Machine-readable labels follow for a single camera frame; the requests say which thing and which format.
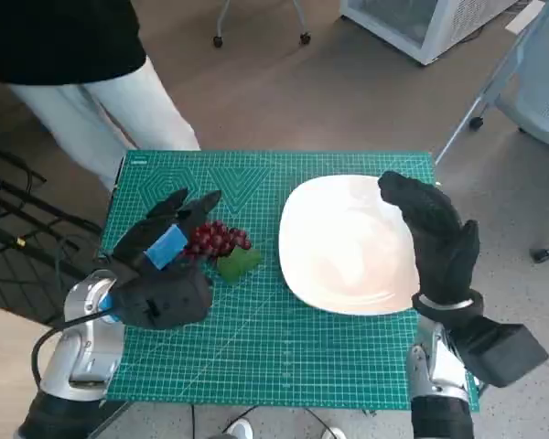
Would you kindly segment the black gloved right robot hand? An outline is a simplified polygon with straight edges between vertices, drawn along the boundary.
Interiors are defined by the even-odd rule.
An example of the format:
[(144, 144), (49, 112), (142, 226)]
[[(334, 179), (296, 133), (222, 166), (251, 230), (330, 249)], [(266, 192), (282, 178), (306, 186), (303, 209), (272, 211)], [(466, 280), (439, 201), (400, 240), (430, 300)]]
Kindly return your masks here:
[(468, 300), (479, 256), (478, 223), (463, 222), (447, 195), (417, 179), (386, 171), (379, 187), (411, 231), (419, 292), (438, 305)]

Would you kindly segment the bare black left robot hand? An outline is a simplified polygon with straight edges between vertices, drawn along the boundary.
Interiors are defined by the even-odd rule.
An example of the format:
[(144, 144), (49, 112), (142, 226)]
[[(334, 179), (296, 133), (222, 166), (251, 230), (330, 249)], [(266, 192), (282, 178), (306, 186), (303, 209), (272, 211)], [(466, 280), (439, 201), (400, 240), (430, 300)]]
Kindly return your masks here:
[(192, 200), (185, 187), (172, 192), (121, 237), (110, 256), (140, 276), (168, 269), (220, 200), (219, 190)]

